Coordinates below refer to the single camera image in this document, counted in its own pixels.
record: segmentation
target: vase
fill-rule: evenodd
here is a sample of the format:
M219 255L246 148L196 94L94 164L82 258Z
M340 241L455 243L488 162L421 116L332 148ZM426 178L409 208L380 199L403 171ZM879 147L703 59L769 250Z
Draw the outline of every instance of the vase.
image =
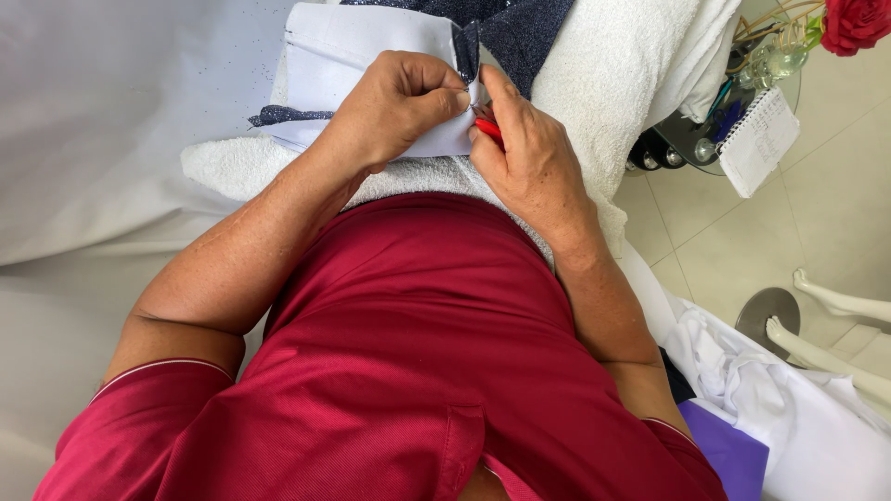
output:
M737 81L745 89L765 89L801 70L807 55L801 47L783 50L775 44L765 45L752 53L746 67L737 75Z

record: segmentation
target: red polo shirt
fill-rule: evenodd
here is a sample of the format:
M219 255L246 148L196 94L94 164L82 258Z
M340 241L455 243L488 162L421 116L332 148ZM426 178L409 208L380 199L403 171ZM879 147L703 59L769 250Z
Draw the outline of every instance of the red polo shirt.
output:
M387 198L325 227L241 380L159 361L106 384L35 499L454 500L483 458L514 501L726 499L640 420L500 210Z

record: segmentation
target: hand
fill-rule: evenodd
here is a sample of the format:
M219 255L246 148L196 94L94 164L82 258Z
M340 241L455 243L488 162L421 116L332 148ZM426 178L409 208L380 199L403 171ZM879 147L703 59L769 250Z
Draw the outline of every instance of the hand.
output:
M422 134L466 111L467 86L445 61L424 53L384 51L315 140L372 174Z
M555 254L578 247L579 236L600 227L566 129L524 99L494 66L481 65L479 75L492 97L506 152L471 127L470 161L504 205L529 223Z

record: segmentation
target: fingernail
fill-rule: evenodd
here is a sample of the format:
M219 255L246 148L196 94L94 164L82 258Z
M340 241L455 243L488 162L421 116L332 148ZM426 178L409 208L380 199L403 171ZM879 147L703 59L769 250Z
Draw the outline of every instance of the fingernail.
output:
M470 94L464 91L458 92L458 106L461 108L461 113L464 113L467 108L470 106Z

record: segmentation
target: white trim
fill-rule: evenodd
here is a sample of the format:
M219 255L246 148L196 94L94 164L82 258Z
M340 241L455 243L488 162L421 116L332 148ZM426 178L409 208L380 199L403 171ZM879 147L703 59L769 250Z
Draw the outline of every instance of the white trim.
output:
M691 444L693 444L693 446L694 446L695 448L699 448L699 446L696 445L696 442L694 442L690 437L688 437L686 433L684 433L683 431L678 430L677 428L675 428L675 427L672 426L671 424L668 424L668 423L666 423L665 421L662 421L661 419L656 419L655 417L643 417L643 418L641 419L641 421L652 421L652 422L654 422L654 423L663 424L663 425L667 426L668 428L671 428L672 430L677 431L678 433L680 433L681 436L684 437L685 439L687 439L688 442L690 442Z
M102 389L99 390L99 391L97 391L96 394L93 395L92 398L90 398L90 403L89 403L89 404L86 404L86 406L87 406L87 407L90 407L90 406L93 404L93 401L96 400L100 395L102 395L102 392L103 392L103 391L105 391L109 386L111 386L112 384L114 384L115 382L117 382L118 380L120 380L120 378L122 378L122 377L124 377L124 376L126 376L126 375L130 375L130 374L135 373L135 372L137 372L137 371L141 371L141 370L143 370L143 369L147 369L147 368L149 368L149 367L154 367L154 366L156 366L156 365L176 364L176 363L201 364L201 365L206 365L206 366L208 366L208 367L213 367L213 368L217 369L217 371L219 371L219 372L225 374L225 376L226 376L227 378L229 378L230 381L232 380L232 376L229 375L229 373L227 373L227 372L224 371L223 369L217 367L216 365L210 364L209 362L203 362L203 361L201 361L201 360L184 360L184 359L161 360L160 362L154 362L154 363L151 363L151 364L140 365L140 366L138 366L138 367L136 367L136 368L130 369L130 370L124 372L124 373L121 373L121 374L116 375L116 376L114 377L114 379L112 379L111 381L105 383L105 386L102 386Z

